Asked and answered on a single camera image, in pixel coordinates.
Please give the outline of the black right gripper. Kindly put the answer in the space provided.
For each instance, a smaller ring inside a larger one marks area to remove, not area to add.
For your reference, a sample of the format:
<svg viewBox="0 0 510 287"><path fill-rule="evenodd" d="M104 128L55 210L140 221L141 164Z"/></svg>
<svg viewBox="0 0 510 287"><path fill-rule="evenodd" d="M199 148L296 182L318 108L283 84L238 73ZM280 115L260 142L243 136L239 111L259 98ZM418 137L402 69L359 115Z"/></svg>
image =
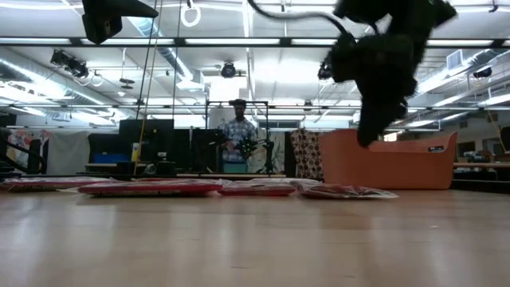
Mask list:
<svg viewBox="0 0 510 287"><path fill-rule="evenodd" d="M417 81L416 42L406 35L383 34L356 40L346 33L329 52L336 83L354 81L362 97L357 131L361 147L369 147L396 120L407 113L407 96Z"/></svg>

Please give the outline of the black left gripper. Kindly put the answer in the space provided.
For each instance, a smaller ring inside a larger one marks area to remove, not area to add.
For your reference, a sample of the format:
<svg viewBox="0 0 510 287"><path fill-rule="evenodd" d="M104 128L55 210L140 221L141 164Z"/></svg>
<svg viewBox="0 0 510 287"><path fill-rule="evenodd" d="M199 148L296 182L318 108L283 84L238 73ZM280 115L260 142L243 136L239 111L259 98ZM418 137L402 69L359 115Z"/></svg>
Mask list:
<svg viewBox="0 0 510 287"><path fill-rule="evenodd" d="M123 16L157 18L159 12L140 0L82 0L87 39L99 45L122 30Z"/></svg>

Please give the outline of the orange plastic basket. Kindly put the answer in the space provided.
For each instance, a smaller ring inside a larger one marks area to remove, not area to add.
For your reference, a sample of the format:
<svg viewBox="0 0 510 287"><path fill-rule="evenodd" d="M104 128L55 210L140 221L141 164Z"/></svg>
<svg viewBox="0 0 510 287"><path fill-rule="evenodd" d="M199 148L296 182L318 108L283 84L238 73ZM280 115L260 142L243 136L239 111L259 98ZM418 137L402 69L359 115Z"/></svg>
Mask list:
<svg viewBox="0 0 510 287"><path fill-rule="evenodd" d="M453 178L457 133L360 147L357 131L318 138L324 181L383 190L447 190Z"/></svg>

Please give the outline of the brown dotted cloth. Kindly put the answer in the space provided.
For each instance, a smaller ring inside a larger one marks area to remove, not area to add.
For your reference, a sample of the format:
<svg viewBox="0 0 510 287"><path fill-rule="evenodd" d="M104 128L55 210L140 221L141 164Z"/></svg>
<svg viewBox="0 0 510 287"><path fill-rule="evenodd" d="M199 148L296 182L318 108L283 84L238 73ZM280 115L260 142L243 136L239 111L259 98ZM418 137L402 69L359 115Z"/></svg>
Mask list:
<svg viewBox="0 0 510 287"><path fill-rule="evenodd" d="M297 129L290 134L298 178L324 178L318 141L319 135L320 132L311 132L304 128Z"/></svg>

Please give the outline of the wooden background table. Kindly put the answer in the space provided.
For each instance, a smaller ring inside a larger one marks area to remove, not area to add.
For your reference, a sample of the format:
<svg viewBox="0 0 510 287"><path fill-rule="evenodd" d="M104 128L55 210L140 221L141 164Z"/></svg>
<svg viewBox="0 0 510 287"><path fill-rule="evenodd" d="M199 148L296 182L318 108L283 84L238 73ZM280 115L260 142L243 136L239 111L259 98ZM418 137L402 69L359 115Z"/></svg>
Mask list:
<svg viewBox="0 0 510 287"><path fill-rule="evenodd" d="M466 167L466 168L492 168L492 169L503 169L510 168L510 163L454 163L453 166Z"/></svg>

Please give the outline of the black overhead crossbar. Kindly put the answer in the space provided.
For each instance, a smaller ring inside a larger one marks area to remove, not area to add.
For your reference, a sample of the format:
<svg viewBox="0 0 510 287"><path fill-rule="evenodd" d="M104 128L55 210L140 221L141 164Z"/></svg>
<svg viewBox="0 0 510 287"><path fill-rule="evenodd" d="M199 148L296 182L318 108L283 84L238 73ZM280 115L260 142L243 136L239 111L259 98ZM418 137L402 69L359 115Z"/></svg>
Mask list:
<svg viewBox="0 0 510 287"><path fill-rule="evenodd" d="M245 48L326 48L335 38L305 37L115 37L99 44L100 48L158 47L245 47ZM82 37L0 37L0 46L95 47ZM510 38L461 39L434 38L427 42L428 49L510 49Z"/></svg>

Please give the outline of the person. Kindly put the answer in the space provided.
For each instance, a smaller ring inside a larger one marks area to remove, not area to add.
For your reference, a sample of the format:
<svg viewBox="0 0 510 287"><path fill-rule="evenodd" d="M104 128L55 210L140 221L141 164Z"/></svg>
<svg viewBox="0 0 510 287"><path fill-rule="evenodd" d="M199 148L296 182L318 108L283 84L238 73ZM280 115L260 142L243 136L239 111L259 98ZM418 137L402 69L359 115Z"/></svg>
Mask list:
<svg viewBox="0 0 510 287"><path fill-rule="evenodd" d="M252 140L256 134L254 125L245 117L246 101L236 99L231 104L235 117L222 128L222 134L226 139L222 144L222 166L225 162L246 162L238 145L243 140Z"/></svg>

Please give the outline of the blue box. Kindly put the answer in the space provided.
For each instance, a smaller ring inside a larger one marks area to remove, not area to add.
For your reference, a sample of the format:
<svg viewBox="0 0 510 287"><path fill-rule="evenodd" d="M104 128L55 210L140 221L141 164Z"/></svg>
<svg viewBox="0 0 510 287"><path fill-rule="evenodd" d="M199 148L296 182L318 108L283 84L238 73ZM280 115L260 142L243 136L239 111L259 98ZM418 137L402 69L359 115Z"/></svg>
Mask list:
<svg viewBox="0 0 510 287"><path fill-rule="evenodd" d="M117 163L122 159L121 154L116 153L96 153L92 157L93 163Z"/></svg>

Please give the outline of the teal box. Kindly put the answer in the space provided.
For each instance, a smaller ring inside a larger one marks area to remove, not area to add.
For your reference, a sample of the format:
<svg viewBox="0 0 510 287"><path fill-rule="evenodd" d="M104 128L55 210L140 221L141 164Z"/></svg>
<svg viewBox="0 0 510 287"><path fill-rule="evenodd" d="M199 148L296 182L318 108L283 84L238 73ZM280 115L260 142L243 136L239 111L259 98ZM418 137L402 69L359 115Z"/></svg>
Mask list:
<svg viewBox="0 0 510 287"><path fill-rule="evenodd" d="M243 174L248 170L246 162L225 162L222 168L225 173L231 174Z"/></svg>

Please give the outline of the grey hanging sheet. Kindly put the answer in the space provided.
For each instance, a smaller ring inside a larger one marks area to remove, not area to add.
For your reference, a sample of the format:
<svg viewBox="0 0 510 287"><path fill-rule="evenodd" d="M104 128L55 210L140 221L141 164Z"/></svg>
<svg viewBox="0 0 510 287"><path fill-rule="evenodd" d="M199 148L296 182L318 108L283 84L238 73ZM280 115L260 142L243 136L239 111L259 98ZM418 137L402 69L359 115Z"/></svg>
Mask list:
<svg viewBox="0 0 510 287"><path fill-rule="evenodd" d="M47 175L75 175L85 172L89 161L89 133L50 132L48 139Z"/></svg>

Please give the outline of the colourful poster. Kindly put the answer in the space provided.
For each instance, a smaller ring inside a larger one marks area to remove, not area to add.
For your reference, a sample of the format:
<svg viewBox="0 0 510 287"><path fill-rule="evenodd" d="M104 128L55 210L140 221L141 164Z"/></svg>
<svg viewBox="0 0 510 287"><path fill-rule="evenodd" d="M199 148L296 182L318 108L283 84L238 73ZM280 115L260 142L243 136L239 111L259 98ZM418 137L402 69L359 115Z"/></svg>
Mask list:
<svg viewBox="0 0 510 287"><path fill-rule="evenodd" d="M10 136L8 136L8 141L10 143L25 149L29 149L29 146L33 141L40 141L40 147L36 148L35 151L38 151L39 155L44 159L47 159L48 155L48 140L49 132L46 130L16 129L12 131ZM13 147L7 147L6 155L16 163L24 167L28 167L29 155L27 153L16 150Z"/></svg>

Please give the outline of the silver ceiling duct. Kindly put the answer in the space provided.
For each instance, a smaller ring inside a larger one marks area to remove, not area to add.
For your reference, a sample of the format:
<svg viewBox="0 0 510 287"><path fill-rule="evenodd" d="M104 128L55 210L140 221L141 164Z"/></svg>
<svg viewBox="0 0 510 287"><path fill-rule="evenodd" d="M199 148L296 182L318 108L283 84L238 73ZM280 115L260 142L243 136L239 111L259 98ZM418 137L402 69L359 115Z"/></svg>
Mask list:
<svg viewBox="0 0 510 287"><path fill-rule="evenodd" d="M158 45L163 43L163 34L159 31L155 19L129 17L128 20L142 36L150 37L153 42L158 38ZM174 70L178 89L202 92L205 90L206 86L202 83L202 74L193 73L178 57L175 49L158 46L156 51Z"/></svg>

